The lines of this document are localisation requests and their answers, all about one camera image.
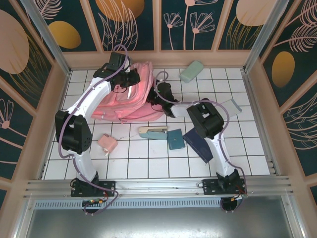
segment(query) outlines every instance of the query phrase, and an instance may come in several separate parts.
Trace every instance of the pink small box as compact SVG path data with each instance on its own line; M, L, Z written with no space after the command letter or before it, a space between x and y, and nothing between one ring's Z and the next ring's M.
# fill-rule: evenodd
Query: pink small box
M107 155L108 153L111 153L115 149L115 147L118 145L118 142L113 137L107 134L104 134L98 141L98 144L101 147L103 147Z

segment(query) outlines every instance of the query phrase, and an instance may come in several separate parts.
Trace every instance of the pink backpack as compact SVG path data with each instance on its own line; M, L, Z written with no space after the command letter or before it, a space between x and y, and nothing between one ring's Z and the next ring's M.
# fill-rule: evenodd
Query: pink backpack
M137 69L141 81L131 86L130 97L129 88L123 89L117 85L98 105L93 113L93 118L124 123L153 121L164 114L161 112L160 105L152 108L151 104L146 102L150 88L154 84L152 63L135 63L131 68Z

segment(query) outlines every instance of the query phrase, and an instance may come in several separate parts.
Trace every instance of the mint green eraser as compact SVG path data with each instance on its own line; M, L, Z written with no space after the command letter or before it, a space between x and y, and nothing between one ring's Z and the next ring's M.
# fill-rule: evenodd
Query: mint green eraser
M203 64L195 60L180 74L180 79L185 83L189 83L203 70L203 68Z

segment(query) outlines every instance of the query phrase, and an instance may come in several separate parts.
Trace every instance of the white tiled floor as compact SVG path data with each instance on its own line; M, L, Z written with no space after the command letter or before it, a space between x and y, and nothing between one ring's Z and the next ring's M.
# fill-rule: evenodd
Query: white tiled floor
M154 76L162 70L155 69ZM241 166L248 176L269 175L240 70L205 68L195 80L188 84L179 79L182 70L166 69L169 73L168 83L171 84L174 97L182 101L209 98L220 103L233 98L243 111L238 117L234 116L230 119L231 123L224 133L230 158L234 164ZM72 72L63 109L69 108L77 101L88 87L94 72L94 70ZM141 138L138 128L148 125L167 125L169 130L180 128L183 134L193 128L190 119L173 119L166 116L156 121L131 124L89 120L89 126L93 132L90 153L101 179L188 178L216 175L214 160L205 164L187 144L183 149L169 150L167 141ZM118 140L118 146L109 156L105 156L97 144L97 140L104 133ZM56 138L54 138L43 178L72 179L75 176L72 162L59 157Z

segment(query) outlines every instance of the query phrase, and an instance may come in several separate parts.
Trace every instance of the black mounting plate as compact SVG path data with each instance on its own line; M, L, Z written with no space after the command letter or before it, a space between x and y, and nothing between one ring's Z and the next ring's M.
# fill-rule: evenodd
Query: black mounting plate
M115 181L98 181L98 186L104 187L107 189L115 190ZM78 179L76 179L71 188L71 197L104 197L104 191L94 188L91 186L90 189L85 189L82 186L80 186L80 183L78 182ZM114 197L114 192L106 192L108 197Z
M232 183L226 191L223 191L223 189L218 185L217 178L204 179L202 182L204 195L239 194L239 189L236 187L236 185L238 185L239 188L245 192L243 178L237 179L235 183Z

